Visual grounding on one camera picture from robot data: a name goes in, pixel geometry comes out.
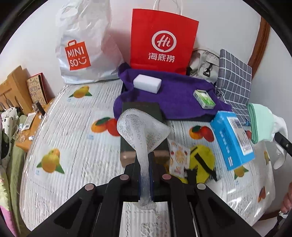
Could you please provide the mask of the person's right hand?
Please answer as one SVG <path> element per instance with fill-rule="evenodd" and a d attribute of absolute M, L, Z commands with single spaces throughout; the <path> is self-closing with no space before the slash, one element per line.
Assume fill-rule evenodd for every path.
<path fill-rule="evenodd" d="M 282 204 L 281 212 L 288 213 L 292 209 L 292 182 L 290 182 L 288 187 L 288 192 L 285 194 Z"/>

